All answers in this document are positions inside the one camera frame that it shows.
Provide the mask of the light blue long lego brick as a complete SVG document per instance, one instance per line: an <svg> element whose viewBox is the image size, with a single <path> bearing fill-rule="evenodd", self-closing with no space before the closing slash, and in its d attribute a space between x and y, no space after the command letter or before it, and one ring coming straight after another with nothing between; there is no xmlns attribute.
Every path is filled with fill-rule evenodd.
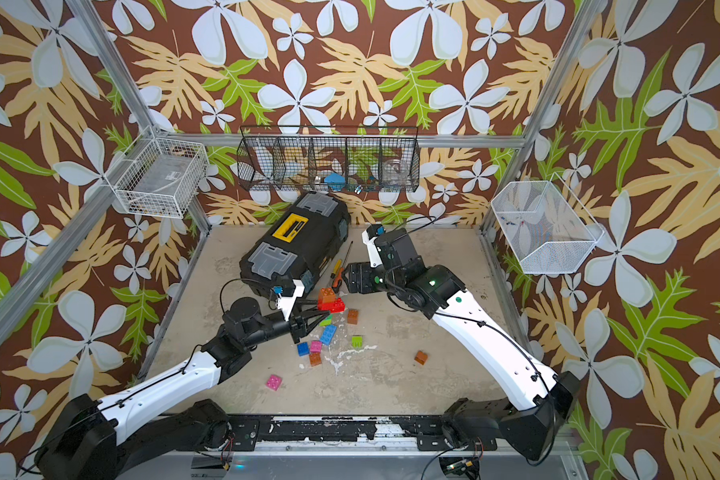
<svg viewBox="0 0 720 480"><path fill-rule="evenodd" d="M324 345L330 345L331 342L332 342L332 340L333 340L333 338L334 338L334 336L335 336L335 334L336 334L336 332L337 332L337 326L336 326L336 325L331 324L331 325L325 326L324 329L323 329L323 332L322 332L322 334L321 334L321 336L320 336L320 341L321 341Z"/></svg>

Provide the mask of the red long lego brick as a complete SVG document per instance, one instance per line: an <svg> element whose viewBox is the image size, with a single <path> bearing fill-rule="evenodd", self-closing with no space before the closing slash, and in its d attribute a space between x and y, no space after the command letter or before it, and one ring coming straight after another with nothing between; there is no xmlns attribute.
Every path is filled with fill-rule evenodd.
<svg viewBox="0 0 720 480"><path fill-rule="evenodd" d="M332 302L319 302L317 308L320 311L330 313L342 313L346 310L346 304L340 298L334 299Z"/></svg>

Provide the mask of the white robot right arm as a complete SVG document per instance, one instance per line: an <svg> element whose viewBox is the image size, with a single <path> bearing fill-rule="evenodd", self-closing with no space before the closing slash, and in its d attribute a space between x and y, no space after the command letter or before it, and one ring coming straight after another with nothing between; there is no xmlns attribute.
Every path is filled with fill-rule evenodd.
<svg viewBox="0 0 720 480"><path fill-rule="evenodd" d="M434 321L477 359L505 394L499 400L454 402L441 417L447 443L460 448L501 438L529 464L542 463L575 408L580 380L534 358L450 269L426 265L406 230L373 224L363 232L362 242L369 259L345 267L342 278L349 291L383 292L396 306Z"/></svg>

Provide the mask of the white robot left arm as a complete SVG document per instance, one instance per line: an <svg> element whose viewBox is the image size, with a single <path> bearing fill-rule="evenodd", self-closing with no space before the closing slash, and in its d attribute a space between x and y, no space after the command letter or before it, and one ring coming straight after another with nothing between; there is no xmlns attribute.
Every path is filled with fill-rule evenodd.
<svg viewBox="0 0 720 480"><path fill-rule="evenodd" d="M179 413L171 408L236 375L260 344L281 336L299 342L328 315L302 297L301 284L276 287L275 311L264 315L252 297L235 300L213 338L163 373L98 400L70 401L32 466L45 479L115 479L174 450L223 452L234 440L228 414L211 400Z"/></svg>

